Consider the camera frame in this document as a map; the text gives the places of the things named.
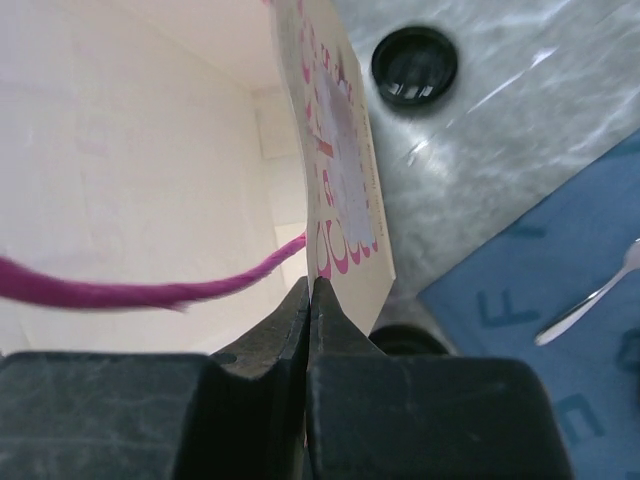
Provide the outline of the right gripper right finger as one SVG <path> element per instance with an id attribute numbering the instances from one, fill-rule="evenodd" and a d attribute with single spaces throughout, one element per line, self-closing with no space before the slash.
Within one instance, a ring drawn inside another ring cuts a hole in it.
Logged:
<path id="1" fill-rule="evenodd" d="M 310 301 L 306 430 L 316 479 L 570 479 L 547 392 L 513 359 L 380 351 L 331 283 Z"/>

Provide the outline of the pink cream paper gift bag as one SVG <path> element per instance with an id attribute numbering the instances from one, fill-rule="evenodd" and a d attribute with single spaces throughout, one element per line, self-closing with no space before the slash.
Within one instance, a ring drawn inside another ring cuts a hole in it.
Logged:
<path id="1" fill-rule="evenodd" d="M 251 95 L 111 1 L 1 5 L 1 351 L 214 352 L 306 257 L 369 333 L 395 270 L 360 64 L 329 1 L 267 8 L 306 216 L 276 245 Z"/>

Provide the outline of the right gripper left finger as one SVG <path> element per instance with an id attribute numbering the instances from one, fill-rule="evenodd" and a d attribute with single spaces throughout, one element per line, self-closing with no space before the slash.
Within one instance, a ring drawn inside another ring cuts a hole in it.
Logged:
<path id="1" fill-rule="evenodd" d="M 5 479 L 298 479 L 309 295 L 211 355 L 21 352 L 1 363 Z"/>

